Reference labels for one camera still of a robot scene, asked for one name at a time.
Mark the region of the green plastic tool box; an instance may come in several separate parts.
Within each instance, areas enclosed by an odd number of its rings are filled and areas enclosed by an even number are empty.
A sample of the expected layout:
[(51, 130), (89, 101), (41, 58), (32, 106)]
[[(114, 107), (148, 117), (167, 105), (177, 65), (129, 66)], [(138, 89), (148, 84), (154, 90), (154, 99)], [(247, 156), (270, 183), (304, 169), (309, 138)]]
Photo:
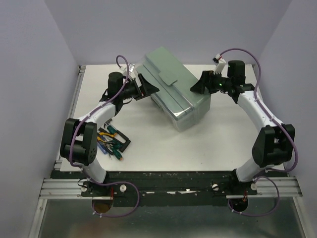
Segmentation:
[(190, 91), (198, 79), (168, 49), (159, 47), (145, 54), (134, 72), (159, 89), (151, 99), (177, 131), (199, 123), (210, 110), (211, 95), (208, 91), (202, 95)]

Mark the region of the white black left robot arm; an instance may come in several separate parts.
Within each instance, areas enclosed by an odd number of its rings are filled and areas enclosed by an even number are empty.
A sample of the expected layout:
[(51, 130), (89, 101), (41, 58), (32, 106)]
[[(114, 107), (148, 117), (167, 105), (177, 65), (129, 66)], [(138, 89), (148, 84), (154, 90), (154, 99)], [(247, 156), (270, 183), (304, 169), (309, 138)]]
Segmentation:
[(107, 90), (97, 106), (78, 119), (68, 118), (64, 124), (60, 156), (95, 181), (93, 191), (99, 196), (109, 192), (110, 184), (105, 180), (106, 171), (96, 159), (98, 129), (119, 113), (124, 100), (133, 98), (137, 101), (159, 91), (142, 74), (139, 73), (137, 79), (141, 83), (140, 86), (129, 73), (110, 73)]

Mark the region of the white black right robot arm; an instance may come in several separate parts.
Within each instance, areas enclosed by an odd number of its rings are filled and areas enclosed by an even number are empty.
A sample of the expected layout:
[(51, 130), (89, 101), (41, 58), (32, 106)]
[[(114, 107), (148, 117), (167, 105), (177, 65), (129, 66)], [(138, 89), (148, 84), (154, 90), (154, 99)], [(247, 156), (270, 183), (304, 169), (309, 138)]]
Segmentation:
[(243, 61), (225, 62), (218, 59), (216, 62), (215, 70), (203, 71), (190, 90), (198, 94), (226, 93), (245, 111), (259, 132), (252, 147), (251, 158), (235, 169), (234, 178), (228, 181), (229, 191), (239, 194), (245, 190), (246, 182), (252, 181), (261, 171), (272, 170), (291, 160), (295, 128), (269, 114), (268, 107), (259, 98), (254, 85), (246, 83), (246, 66)]

